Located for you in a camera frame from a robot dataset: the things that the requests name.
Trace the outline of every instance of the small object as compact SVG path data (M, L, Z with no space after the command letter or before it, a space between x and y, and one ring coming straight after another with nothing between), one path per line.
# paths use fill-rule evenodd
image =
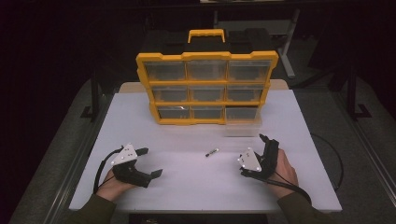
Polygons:
M209 157L210 155L212 155L212 154L214 154L214 153L216 153L216 152L218 152L218 151L219 151L219 149L218 149L218 148L215 148L215 149L211 150L209 153L207 153L205 156L206 156L206 157Z

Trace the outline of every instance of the human hand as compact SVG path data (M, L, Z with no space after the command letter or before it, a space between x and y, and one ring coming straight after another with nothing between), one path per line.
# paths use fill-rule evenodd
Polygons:
M279 149L277 153L276 171L269 177L269 179L298 186L298 178L296 171L290 165L288 158L286 157L286 153L283 149ZM268 184L268 187L278 199L283 198L286 195L294 192L291 189L285 189L283 187L272 184Z
M107 172L103 184L99 187L96 195L114 202L118 197L121 196L128 189L136 188L135 185L124 183L116 179L113 170L110 169Z

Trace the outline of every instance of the metal stand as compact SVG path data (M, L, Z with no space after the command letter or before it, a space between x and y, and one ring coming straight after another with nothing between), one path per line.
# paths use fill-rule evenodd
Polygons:
M282 61L283 66L285 67L286 74L288 75L288 78L296 77L296 75L294 74L293 68L291 67L291 64L289 62L289 58L288 58L287 54L288 54L291 39L293 38L294 30L297 25L297 20L298 20L299 15L300 15L300 9L297 8L294 11L293 18L291 19L291 22L289 25L286 42L282 48L279 48L277 50L279 53L279 56L280 56L280 60Z

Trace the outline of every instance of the table surface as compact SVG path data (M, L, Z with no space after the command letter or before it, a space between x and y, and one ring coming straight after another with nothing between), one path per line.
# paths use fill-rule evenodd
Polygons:
M121 145L148 147L136 168L149 174L163 169L148 188L126 192L117 209L128 213L272 213L275 196L262 182L240 175L239 154L248 147L262 154L259 137L225 137L224 125L159 125L149 112L146 93L117 93L108 109L91 156L69 208L76 210L92 194L101 160ZM300 187L323 212L341 211L293 91L269 90L260 133L279 141L299 176ZM219 152L206 157L213 148ZM102 173L110 169L108 160Z

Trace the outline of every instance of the storage organizer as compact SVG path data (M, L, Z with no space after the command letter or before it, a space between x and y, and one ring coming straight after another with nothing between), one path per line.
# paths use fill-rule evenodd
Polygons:
M230 127L261 125L277 60L264 29L150 31L136 57L158 123Z

